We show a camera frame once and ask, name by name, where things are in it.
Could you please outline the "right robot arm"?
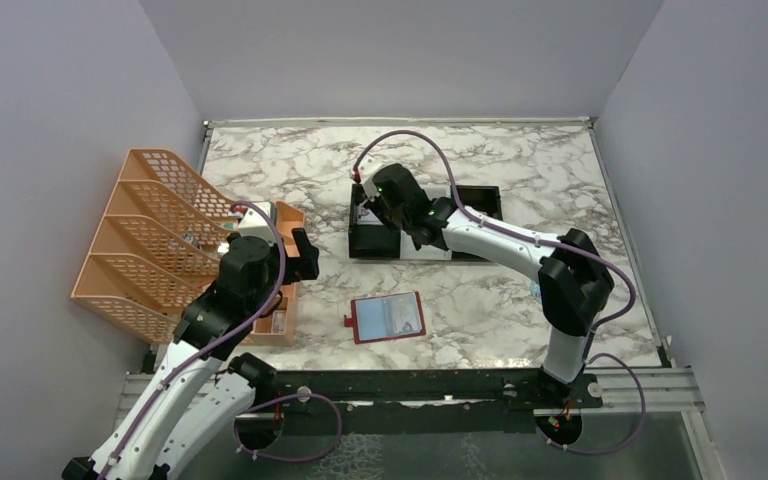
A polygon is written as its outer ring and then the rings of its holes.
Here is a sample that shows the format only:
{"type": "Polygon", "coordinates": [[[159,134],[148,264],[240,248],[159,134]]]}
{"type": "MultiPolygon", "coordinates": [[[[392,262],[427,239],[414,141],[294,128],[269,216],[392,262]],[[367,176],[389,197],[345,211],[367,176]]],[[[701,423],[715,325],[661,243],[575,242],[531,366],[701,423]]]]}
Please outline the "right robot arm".
{"type": "Polygon", "coordinates": [[[361,166],[356,182],[368,209],[398,229],[416,250],[465,253],[518,272],[538,284],[551,326],[544,375],[572,384],[584,368],[591,328],[614,289],[614,280],[589,236],[577,229],[543,235],[497,222],[452,196],[430,198],[399,163],[361,166]]]}

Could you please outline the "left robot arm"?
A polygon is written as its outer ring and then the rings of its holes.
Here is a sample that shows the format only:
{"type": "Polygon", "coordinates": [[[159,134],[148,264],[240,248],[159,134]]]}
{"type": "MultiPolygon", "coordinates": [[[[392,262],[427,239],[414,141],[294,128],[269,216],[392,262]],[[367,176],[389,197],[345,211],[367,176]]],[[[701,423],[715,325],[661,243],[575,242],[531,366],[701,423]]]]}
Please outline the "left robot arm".
{"type": "Polygon", "coordinates": [[[284,285],[315,280],[319,250],[292,229],[290,256],[271,239],[229,236],[209,287],[183,310],[160,367],[114,433],[89,457],[71,459],[64,479],[177,479],[234,415],[252,406],[275,371],[251,354],[233,357],[254,322],[279,303],[284,285]]]}

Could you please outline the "red card holder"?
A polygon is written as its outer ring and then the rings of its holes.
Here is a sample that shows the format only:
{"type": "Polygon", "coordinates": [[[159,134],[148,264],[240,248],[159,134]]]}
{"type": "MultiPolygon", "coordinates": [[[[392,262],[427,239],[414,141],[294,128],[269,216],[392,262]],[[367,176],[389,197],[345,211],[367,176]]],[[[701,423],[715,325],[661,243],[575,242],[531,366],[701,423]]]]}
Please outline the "red card holder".
{"type": "Polygon", "coordinates": [[[353,299],[343,326],[355,344],[421,337],[427,333],[418,291],[353,299]]]}

